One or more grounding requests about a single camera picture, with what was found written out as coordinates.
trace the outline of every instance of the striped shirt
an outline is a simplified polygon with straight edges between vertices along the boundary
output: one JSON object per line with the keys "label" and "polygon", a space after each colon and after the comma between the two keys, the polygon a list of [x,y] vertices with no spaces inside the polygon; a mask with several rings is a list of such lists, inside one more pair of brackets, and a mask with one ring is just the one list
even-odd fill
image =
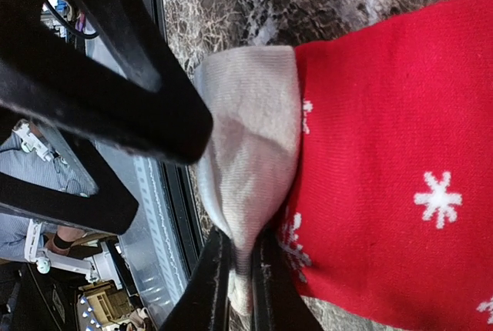
{"label": "striped shirt", "polygon": [[[89,195],[85,183],[60,158],[46,162],[35,152],[26,153],[21,149],[21,139],[14,133],[0,146],[0,172],[48,189],[69,194]],[[24,245],[29,218],[0,213],[0,258],[25,262]],[[55,233],[57,225],[45,223],[42,234]]]}

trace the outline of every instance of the white snowflake pattern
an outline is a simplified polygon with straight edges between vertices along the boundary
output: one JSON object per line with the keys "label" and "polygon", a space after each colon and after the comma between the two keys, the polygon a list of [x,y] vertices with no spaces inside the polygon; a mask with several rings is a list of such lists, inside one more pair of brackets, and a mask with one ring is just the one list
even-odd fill
{"label": "white snowflake pattern", "polygon": [[286,222],[281,227],[280,247],[287,254],[288,262],[300,278],[302,283],[307,283],[307,277],[301,271],[305,266],[311,266],[310,257],[303,251],[303,246],[297,241],[299,236],[295,233],[301,227],[301,213],[296,213],[291,224],[287,218],[289,217],[289,209],[286,210]]}
{"label": "white snowflake pattern", "polygon": [[423,213],[423,220],[429,221],[437,212],[437,229],[443,229],[445,226],[445,216],[449,222],[457,220],[457,213],[452,205],[462,205],[462,195],[457,193],[447,192],[447,187],[450,185],[451,173],[444,172],[442,180],[438,182],[431,172],[424,174],[424,181],[430,186],[431,193],[418,193],[414,195],[414,203],[417,205],[426,205],[426,210]]}
{"label": "white snowflake pattern", "polygon": [[312,112],[312,110],[314,110],[314,105],[308,100],[303,100],[303,132],[307,135],[310,134],[310,129],[308,128],[307,123],[307,116],[308,113]]}
{"label": "white snowflake pattern", "polygon": [[479,307],[476,309],[478,312],[490,312],[490,318],[488,320],[488,325],[493,325],[493,297],[490,299],[489,302],[483,302],[479,305]]}

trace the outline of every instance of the cable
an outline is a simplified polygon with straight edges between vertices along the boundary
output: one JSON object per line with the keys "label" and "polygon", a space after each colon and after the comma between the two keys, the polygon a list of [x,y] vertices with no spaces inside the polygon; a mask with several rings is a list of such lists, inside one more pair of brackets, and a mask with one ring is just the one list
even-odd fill
{"label": "cable", "polygon": [[60,22],[60,24],[67,29],[70,33],[72,33],[74,36],[77,36],[78,38],[81,38],[83,40],[92,40],[93,38],[96,38],[99,36],[98,32],[94,32],[91,34],[86,34],[84,32],[79,32],[75,28],[73,28],[57,11],[55,8],[53,8],[53,5],[49,0],[45,0],[45,7],[49,10],[50,13],[52,13],[53,17],[57,21]]}

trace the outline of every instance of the red fabric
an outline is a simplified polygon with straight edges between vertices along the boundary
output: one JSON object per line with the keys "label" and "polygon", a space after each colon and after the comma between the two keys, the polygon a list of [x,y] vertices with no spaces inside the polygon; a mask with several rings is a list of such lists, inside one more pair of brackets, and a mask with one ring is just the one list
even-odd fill
{"label": "red fabric", "polygon": [[[493,0],[296,53],[305,133],[279,236],[300,292],[405,329],[493,329]],[[455,202],[443,228],[415,202],[432,192]]]}

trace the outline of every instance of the black wristband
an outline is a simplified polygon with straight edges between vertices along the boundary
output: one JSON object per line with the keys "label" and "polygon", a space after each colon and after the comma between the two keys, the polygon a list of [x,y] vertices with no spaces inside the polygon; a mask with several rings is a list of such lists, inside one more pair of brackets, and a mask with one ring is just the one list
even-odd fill
{"label": "black wristband", "polygon": [[70,246],[72,246],[74,242],[68,242],[68,241],[65,241],[64,239],[61,239],[59,234],[56,233],[55,234],[55,237],[53,238],[53,244],[55,244],[55,246],[61,250],[67,250],[67,249],[70,249]]}

